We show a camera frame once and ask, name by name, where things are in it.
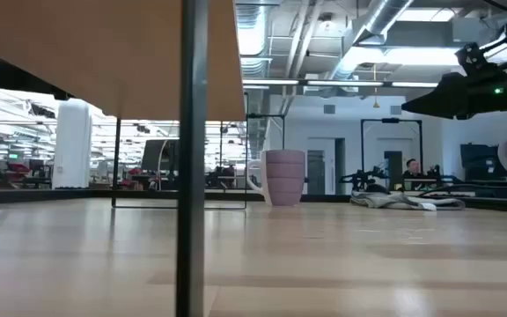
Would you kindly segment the wooden shelf with black legs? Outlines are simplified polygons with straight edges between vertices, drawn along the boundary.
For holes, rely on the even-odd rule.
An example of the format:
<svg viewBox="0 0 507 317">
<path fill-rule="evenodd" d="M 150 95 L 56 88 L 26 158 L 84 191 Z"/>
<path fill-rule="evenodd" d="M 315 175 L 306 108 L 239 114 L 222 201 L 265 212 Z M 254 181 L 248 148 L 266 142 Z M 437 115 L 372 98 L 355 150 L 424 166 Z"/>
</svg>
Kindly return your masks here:
<svg viewBox="0 0 507 317">
<path fill-rule="evenodd" d="M 0 58 L 130 120 L 180 124 L 175 316 L 203 317 L 204 140 L 245 114 L 236 0 L 0 0 Z"/>
</svg>

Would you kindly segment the grey folded cloth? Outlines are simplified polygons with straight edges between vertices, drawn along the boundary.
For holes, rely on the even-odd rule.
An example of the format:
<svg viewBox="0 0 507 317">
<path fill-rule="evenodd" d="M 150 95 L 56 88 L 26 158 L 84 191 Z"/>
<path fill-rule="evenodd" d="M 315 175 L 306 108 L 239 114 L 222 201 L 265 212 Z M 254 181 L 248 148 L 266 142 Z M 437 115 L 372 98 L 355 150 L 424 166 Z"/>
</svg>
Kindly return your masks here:
<svg viewBox="0 0 507 317">
<path fill-rule="evenodd" d="M 408 196 L 403 193 L 385 194 L 379 192 L 353 192 L 350 197 L 352 204 L 372 209 L 393 210 L 463 210 L 464 202 L 459 199 L 428 199 Z"/>
</svg>

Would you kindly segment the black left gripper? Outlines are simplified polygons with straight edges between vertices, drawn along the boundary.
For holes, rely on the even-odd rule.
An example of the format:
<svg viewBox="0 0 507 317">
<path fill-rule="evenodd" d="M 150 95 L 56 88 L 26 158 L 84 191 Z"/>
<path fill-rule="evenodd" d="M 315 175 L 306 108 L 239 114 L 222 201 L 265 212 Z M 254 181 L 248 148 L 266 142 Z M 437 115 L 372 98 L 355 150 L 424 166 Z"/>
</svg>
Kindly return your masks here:
<svg viewBox="0 0 507 317">
<path fill-rule="evenodd" d="M 55 100 L 69 100 L 72 97 L 69 92 L 52 85 L 27 71 L 17 69 L 16 74 L 18 75 L 18 81 L 22 91 L 50 94 Z"/>
</svg>

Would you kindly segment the grey door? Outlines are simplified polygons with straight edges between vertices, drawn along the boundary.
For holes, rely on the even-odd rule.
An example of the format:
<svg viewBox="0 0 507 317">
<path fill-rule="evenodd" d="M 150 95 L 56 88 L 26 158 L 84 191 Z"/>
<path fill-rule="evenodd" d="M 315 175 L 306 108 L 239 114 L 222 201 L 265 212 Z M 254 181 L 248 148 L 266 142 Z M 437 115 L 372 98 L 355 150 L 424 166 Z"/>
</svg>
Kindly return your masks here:
<svg viewBox="0 0 507 317">
<path fill-rule="evenodd" d="M 326 193 L 326 164 L 324 151 L 309 150 L 307 152 L 307 193 L 324 195 Z"/>
</svg>

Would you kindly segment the black aluminium table frame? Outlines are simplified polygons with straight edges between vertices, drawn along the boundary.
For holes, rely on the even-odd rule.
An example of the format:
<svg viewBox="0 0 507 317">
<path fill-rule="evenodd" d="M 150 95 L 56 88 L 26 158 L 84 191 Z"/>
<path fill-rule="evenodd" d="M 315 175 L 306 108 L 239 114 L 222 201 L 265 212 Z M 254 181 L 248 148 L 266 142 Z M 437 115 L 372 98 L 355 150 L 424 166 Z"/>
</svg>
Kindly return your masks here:
<svg viewBox="0 0 507 317">
<path fill-rule="evenodd" d="M 0 203 L 30 203 L 51 200 L 85 199 L 85 198 L 113 198 L 117 199 L 159 199 L 176 200 L 177 192 L 163 191 L 129 191 L 104 189 L 0 189 Z M 259 194 L 247 193 L 217 193 L 207 192 L 207 201 L 229 202 L 263 202 Z M 498 210 L 507 212 L 507 199 L 484 197 L 460 197 L 468 208 L 479 210 Z"/>
</svg>

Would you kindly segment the purple ribbed mug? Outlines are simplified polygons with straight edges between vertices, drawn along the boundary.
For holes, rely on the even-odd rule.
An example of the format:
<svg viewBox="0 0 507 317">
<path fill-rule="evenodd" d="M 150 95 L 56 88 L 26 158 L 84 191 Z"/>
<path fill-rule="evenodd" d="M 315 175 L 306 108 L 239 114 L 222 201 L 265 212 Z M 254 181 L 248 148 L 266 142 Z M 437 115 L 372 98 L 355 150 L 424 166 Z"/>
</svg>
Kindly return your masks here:
<svg viewBox="0 0 507 317">
<path fill-rule="evenodd" d="M 268 150 L 247 163 L 246 170 L 259 169 L 261 186 L 246 183 L 270 206 L 291 207 L 300 203 L 305 185 L 305 153 L 298 150 Z"/>
</svg>

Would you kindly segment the dark door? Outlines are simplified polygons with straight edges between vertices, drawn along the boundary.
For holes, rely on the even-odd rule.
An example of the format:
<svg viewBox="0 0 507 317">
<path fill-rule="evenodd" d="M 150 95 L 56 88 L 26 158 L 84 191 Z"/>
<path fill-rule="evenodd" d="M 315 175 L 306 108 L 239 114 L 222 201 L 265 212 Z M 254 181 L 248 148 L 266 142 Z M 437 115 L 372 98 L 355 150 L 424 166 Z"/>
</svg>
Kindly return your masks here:
<svg viewBox="0 0 507 317">
<path fill-rule="evenodd" d="M 388 187 L 390 190 L 395 190 L 402 183 L 402 152 L 385 151 L 384 158 L 386 162 L 385 171 L 388 176 Z"/>
</svg>

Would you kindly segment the black metal frame stand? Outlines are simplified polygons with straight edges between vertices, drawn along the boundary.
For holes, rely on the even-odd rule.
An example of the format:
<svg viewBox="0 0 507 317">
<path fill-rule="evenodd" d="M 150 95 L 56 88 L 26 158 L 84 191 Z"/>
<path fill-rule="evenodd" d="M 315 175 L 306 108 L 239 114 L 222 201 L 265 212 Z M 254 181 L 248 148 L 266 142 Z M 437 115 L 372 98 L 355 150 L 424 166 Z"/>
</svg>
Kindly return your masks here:
<svg viewBox="0 0 507 317">
<path fill-rule="evenodd" d="M 409 159 L 423 162 L 423 121 L 400 119 L 395 117 L 383 119 L 361 119 L 360 150 L 361 170 L 369 171 L 377 166 L 385 171 L 385 151 L 401 151 L 403 173 L 407 170 Z M 395 190 L 390 190 L 388 180 L 382 180 L 390 191 L 409 191 L 412 179 L 404 179 Z"/>
<path fill-rule="evenodd" d="M 248 114 L 246 117 L 249 155 L 258 158 L 265 150 L 285 148 L 285 117 L 279 114 Z"/>
</svg>

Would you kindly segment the person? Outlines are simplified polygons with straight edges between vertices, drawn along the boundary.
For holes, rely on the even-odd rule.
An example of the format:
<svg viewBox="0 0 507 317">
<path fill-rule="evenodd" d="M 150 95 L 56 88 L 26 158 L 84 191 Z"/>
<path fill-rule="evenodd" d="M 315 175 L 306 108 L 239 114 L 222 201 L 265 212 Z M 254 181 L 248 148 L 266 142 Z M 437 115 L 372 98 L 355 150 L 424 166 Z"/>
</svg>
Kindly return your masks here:
<svg viewBox="0 0 507 317">
<path fill-rule="evenodd" d="M 420 163 L 416 159 L 409 159 L 406 163 L 406 167 L 407 170 L 402 175 L 404 179 L 415 179 L 423 176 Z"/>
</svg>

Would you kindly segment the yellow hanging pendant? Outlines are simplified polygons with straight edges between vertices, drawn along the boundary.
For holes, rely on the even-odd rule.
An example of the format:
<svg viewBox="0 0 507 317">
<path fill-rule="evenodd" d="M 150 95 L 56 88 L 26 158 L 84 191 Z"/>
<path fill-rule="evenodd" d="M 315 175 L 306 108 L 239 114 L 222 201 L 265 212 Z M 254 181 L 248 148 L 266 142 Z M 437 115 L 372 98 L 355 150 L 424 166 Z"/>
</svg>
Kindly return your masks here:
<svg viewBox="0 0 507 317">
<path fill-rule="evenodd" d="M 373 81 L 377 81 L 377 64 L 373 65 L 372 74 L 373 74 Z M 377 86 L 374 87 L 373 96 L 374 96 L 373 108 L 380 108 L 380 104 L 378 103 L 378 87 Z"/>
</svg>

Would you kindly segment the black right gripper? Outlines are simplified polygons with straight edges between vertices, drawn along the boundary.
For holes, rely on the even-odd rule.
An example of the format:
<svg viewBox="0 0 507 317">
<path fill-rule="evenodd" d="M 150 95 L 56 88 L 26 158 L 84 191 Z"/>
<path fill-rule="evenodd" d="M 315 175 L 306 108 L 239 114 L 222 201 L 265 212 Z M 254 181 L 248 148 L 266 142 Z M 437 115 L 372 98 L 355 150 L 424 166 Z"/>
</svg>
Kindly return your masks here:
<svg viewBox="0 0 507 317">
<path fill-rule="evenodd" d="M 489 62 L 476 43 L 456 53 L 466 75 L 444 74 L 437 87 L 404 103 L 413 114 L 467 120 L 476 114 L 507 111 L 507 63 Z"/>
</svg>

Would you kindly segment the black monitor on stand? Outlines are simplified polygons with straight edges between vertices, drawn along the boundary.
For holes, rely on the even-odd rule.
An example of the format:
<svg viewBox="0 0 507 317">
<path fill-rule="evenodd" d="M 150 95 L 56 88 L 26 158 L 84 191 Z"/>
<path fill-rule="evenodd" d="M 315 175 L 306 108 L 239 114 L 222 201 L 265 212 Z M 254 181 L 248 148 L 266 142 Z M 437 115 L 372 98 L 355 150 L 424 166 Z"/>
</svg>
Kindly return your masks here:
<svg viewBox="0 0 507 317">
<path fill-rule="evenodd" d="M 179 177 L 179 140 L 148 140 L 141 169 L 148 176 L 149 190 L 175 190 Z"/>
</svg>

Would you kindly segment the silver ventilation duct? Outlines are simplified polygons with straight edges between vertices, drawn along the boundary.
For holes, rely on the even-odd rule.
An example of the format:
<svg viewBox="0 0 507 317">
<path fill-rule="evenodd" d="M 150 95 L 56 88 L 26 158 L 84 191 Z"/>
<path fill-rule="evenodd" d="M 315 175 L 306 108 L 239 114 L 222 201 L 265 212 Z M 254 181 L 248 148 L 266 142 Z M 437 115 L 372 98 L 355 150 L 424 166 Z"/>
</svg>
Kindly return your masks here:
<svg viewBox="0 0 507 317">
<path fill-rule="evenodd" d="M 388 30 L 400 15 L 415 0 L 371 0 L 367 12 L 360 18 L 349 22 L 342 37 L 340 61 L 327 75 L 327 79 L 347 80 L 360 63 L 356 47 L 371 39 L 373 44 L 384 44 Z"/>
</svg>

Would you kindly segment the white building column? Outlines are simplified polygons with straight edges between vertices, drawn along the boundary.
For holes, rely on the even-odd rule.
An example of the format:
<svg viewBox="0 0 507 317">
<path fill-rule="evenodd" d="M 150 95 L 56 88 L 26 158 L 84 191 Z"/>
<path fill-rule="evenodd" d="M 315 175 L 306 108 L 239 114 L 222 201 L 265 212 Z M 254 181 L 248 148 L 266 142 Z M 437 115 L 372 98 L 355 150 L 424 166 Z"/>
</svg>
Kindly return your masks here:
<svg viewBox="0 0 507 317">
<path fill-rule="evenodd" d="M 91 160 L 91 106 L 79 99 L 61 101 L 56 121 L 52 187 L 87 188 Z"/>
</svg>

